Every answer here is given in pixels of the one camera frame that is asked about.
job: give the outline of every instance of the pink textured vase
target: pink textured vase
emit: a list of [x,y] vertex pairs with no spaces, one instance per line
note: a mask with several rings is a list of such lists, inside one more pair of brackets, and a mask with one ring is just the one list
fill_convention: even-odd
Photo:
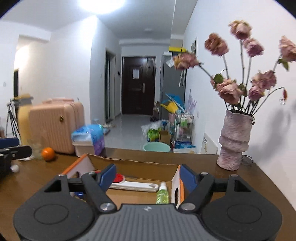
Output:
[[219,143],[222,145],[218,166],[235,171],[239,168],[242,152],[249,148],[253,117],[226,111]]

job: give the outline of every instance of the tangerine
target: tangerine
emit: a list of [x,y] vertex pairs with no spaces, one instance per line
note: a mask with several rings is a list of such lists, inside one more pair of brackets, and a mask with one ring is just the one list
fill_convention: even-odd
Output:
[[52,148],[46,147],[42,150],[41,156],[45,161],[51,161],[55,158],[55,152]]

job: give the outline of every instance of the suitcase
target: suitcase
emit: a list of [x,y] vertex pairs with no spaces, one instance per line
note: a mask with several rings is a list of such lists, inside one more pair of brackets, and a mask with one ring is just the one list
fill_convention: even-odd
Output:
[[33,140],[65,154],[75,152],[71,133],[85,125],[82,103],[65,98],[49,99],[34,106],[29,120]]

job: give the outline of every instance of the refrigerator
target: refrigerator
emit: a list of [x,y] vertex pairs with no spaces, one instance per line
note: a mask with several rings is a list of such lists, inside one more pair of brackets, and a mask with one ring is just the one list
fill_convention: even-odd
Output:
[[[183,102],[182,104],[184,105],[186,77],[182,77],[182,82],[179,87],[182,72],[179,70],[175,70],[174,67],[170,68],[167,65],[166,62],[171,58],[172,56],[162,55],[160,75],[160,103],[168,99],[165,94],[172,94],[179,96],[181,101]],[[163,107],[160,107],[159,109],[159,119],[168,120],[168,111]]]

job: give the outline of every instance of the tiled floor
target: tiled floor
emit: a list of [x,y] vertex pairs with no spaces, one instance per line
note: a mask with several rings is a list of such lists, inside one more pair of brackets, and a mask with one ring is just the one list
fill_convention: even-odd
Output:
[[119,115],[111,122],[116,127],[105,136],[105,146],[110,148],[143,150],[147,142],[141,126],[150,123],[147,115]]

